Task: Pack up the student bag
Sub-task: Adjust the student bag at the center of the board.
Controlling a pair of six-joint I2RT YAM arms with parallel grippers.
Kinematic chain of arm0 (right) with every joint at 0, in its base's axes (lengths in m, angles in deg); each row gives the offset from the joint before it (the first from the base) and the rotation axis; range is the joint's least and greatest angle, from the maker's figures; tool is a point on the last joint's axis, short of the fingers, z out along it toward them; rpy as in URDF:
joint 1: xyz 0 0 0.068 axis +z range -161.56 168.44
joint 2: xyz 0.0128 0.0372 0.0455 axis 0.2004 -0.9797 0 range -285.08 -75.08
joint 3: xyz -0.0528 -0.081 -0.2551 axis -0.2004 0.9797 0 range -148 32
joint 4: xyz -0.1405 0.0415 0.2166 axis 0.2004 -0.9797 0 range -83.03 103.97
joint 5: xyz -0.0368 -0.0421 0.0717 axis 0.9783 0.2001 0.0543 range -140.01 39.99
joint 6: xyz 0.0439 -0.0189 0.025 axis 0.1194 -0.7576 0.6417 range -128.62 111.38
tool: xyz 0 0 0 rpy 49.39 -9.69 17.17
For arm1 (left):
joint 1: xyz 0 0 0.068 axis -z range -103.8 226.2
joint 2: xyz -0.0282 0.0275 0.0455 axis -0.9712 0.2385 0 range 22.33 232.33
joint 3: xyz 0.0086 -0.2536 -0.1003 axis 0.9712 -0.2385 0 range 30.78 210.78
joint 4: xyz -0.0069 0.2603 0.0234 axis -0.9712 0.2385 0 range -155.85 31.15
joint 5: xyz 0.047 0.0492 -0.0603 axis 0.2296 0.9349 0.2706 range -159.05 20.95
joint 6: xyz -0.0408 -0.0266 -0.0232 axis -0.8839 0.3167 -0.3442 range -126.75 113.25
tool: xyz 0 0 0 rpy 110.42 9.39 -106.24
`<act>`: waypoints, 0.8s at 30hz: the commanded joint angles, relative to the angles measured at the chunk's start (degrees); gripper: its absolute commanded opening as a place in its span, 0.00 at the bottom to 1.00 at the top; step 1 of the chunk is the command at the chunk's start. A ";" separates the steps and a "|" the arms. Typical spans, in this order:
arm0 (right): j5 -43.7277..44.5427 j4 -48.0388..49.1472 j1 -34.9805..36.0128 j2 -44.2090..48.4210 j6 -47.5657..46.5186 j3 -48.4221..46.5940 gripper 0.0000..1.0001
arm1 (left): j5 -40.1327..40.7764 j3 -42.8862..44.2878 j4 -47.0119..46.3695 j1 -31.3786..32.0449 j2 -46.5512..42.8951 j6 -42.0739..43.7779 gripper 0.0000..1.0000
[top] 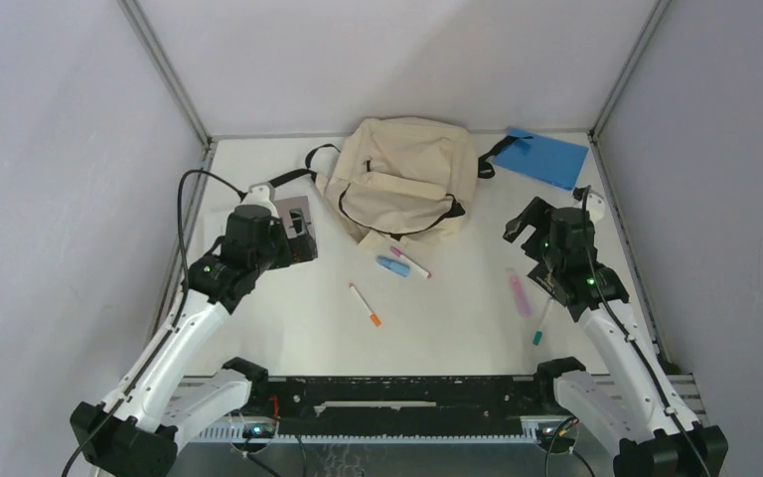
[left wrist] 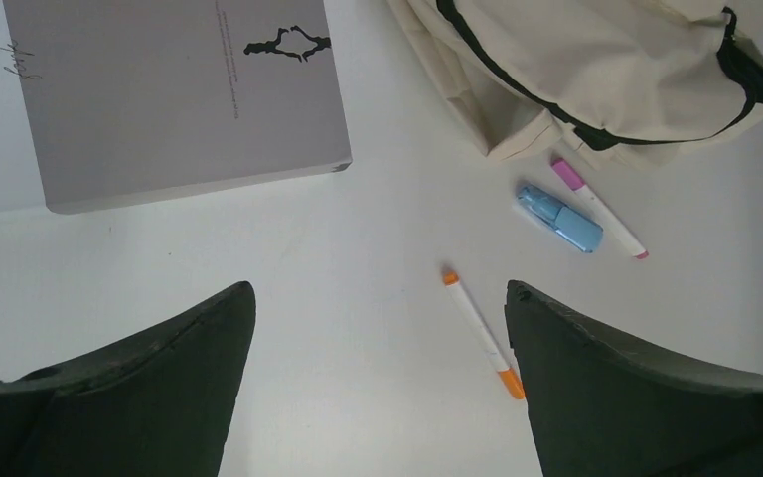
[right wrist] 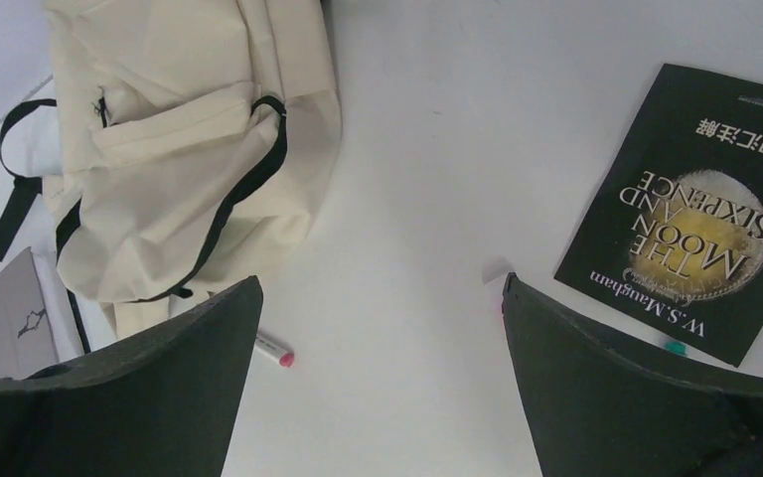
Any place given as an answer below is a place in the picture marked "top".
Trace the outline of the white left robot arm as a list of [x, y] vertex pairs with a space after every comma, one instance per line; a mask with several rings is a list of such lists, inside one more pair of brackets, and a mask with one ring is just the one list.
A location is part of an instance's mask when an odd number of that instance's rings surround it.
[[219, 417], [236, 408], [257, 414], [268, 407], [269, 385], [232, 368], [218, 370], [179, 403], [172, 397], [189, 361], [287, 245], [273, 194], [266, 183], [248, 190], [228, 217], [220, 252], [187, 269], [178, 309], [136, 363], [101, 403], [75, 408], [70, 424], [78, 445], [64, 475], [83, 457], [113, 476], [165, 476], [180, 451]]

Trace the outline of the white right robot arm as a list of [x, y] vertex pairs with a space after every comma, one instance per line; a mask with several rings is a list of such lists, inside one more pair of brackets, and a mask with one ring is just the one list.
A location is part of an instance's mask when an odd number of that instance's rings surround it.
[[618, 273], [601, 263], [594, 245], [590, 189], [577, 207], [533, 198], [507, 222], [504, 240], [526, 228], [522, 251], [536, 265], [528, 277], [567, 310], [591, 341], [618, 392], [611, 397], [575, 358], [543, 362], [534, 374], [535, 403], [567, 411], [612, 458], [617, 476], [717, 476], [728, 452], [722, 430], [703, 424], [666, 375], [635, 319]]

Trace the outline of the grey hardcover book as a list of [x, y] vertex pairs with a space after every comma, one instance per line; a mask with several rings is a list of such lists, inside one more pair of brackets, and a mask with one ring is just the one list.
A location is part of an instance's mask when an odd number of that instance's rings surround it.
[[297, 196], [275, 201], [286, 239], [279, 246], [279, 256], [272, 269], [313, 261], [318, 257], [318, 247], [310, 214], [309, 200]]

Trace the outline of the beige canvas backpack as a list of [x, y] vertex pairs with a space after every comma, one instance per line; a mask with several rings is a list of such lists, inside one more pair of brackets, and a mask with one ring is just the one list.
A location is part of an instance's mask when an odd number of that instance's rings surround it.
[[433, 246], [456, 238], [468, 221], [479, 180], [495, 175], [493, 159], [516, 142], [507, 136], [477, 154], [470, 132], [418, 117], [368, 118], [338, 146], [330, 173], [316, 172], [310, 150], [300, 169], [269, 184], [310, 177], [354, 243], [391, 240]]

